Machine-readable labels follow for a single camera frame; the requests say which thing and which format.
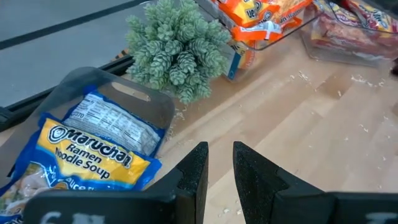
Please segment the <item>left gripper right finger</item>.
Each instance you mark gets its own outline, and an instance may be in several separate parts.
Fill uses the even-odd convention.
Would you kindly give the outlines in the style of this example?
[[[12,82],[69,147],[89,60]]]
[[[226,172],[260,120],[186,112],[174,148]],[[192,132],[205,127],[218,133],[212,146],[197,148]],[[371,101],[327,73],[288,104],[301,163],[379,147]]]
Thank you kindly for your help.
[[[233,167],[246,223],[397,224],[397,194],[325,192],[240,141]]]

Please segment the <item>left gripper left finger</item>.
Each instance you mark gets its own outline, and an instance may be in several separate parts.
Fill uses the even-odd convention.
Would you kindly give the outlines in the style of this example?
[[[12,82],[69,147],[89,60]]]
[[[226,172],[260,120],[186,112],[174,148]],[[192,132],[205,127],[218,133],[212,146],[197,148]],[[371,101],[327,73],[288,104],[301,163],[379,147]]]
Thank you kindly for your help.
[[[24,223],[202,224],[208,143],[200,142],[144,191],[49,190],[30,199]]]

